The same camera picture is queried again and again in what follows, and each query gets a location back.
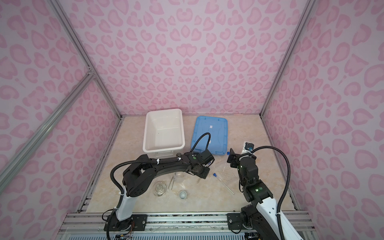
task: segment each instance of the robotic arm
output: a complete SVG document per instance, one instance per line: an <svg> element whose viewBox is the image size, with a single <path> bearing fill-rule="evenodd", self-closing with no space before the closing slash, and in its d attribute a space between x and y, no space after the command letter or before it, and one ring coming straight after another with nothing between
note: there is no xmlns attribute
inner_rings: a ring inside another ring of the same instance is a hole
<svg viewBox="0 0 384 240"><path fill-rule="evenodd" d="M190 172L206 179L210 170L207 164L209 162L213 163L215 159L207 149L208 144L206 150L202 153L193 152L194 147L190 152L178 153L176 158L150 159L147 155L141 155L134 161L121 163L112 169L111 180L120 189L121 193L119 203L108 216L104 227L108 239L109 231L125 231L132 228L131 215L137 197L149 188L155 177L172 172ZM287 184L283 195L279 203L276 204L271 191L259 179L258 167L255 163L256 156L252 154L262 148L277 150L288 161L284 153L277 148L263 146L253 149L253 144L251 144L251 147L246 147L242 154L235 154L231 148L227 160L231 167L238 169L239 189L241 185L245 199L251 203L242 208L242 223L248 229L255 229L263 239L302 240L282 211L280 211L281 203L288 190L290 171L288 171ZM128 164L130 166L123 172L122 187L114 178L114 172Z"/></svg>

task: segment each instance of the blue lid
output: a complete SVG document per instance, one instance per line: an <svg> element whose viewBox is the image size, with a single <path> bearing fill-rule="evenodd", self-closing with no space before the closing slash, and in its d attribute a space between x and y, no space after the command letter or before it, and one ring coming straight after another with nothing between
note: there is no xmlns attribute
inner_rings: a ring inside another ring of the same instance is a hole
<svg viewBox="0 0 384 240"><path fill-rule="evenodd" d="M214 155L226 154L228 145L228 121L225 118L198 117L193 132L191 148L195 145L199 137L206 132L211 134L211 143L208 145L208 150ZM208 135L204 136L194 151L203 152L207 145L208 137Z"/></svg>

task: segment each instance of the pink wall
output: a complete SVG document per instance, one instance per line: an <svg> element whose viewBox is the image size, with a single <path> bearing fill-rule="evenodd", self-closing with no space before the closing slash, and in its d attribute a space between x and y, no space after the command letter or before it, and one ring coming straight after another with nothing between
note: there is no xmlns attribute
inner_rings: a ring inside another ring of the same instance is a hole
<svg viewBox="0 0 384 240"><path fill-rule="evenodd" d="M123 114L259 113L306 0L63 0Z"/></svg>
<svg viewBox="0 0 384 240"><path fill-rule="evenodd" d="M91 82L0 195L0 238L54 238L65 215L76 210L115 125Z"/></svg>
<svg viewBox="0 0 384 240"><path fill-rule="evenodd" d="M321 239L384 238L383 37L384 1L321 1L265 118Z"/></svg>
<svg viewBox="0 0 384 240"><path fill-rule="evenodd" d="M0 3L0 172L85 73L43 0Z"/></svg>

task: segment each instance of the white plastic bin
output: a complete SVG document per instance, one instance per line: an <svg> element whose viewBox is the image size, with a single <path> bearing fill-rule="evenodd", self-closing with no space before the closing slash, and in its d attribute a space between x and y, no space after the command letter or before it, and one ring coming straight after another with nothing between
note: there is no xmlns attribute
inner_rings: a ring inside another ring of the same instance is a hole
<svg viewBox="0 0 384 240"><path fill-rule="evenodd" d="M185 146L183 116L180 109L147 113L143 151L150 158L164 158L182 153Z"/></svg>

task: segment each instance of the beige table surface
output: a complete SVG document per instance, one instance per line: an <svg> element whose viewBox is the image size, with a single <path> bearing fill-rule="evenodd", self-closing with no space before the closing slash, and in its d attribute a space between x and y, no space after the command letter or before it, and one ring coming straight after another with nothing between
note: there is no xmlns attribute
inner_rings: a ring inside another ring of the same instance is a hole
<svg viewBox="0 0 384 240"><path fill-rule="evenodd" d="M255 147L269 145L268 137L258 115L230 115L215 116L228 120L228 151L233 148L235 153L241 153L244 141L251 142ZM183 116L185 148L190 150L193 130L197 116ZM145 116L125 117L117 139L113 145L105 167L100 175L92 199L87 208L87 213L100 213L115 207L119 200L119 189L112 183L109 174L111 169L119 163L135 160L141 154L144 140ZM262 149L256 153L256 164L259 168L260 179L268 186L276 201L284 189L284 180L277 165L275 155L271 149ZM166 174L155 178L148 190L138 197L134 212L217 212L240 211L249 203L238 190L237 170L230 168L226 163L227 155L215 155L215 162L210 167L207 179L199 179L197 176L186 174L182 183L174 183L172 190L157 197L152 193L153 185L157 181L164 181L169 185L172 174ZM124 166L115 172L116 180L122 182ZM217 173L224 182L235 192L232 195L215 177ZM181 200L178 193L181 190L187 192L187 199ZM282 210L294 210L289 194L285 197Z"/></svg>

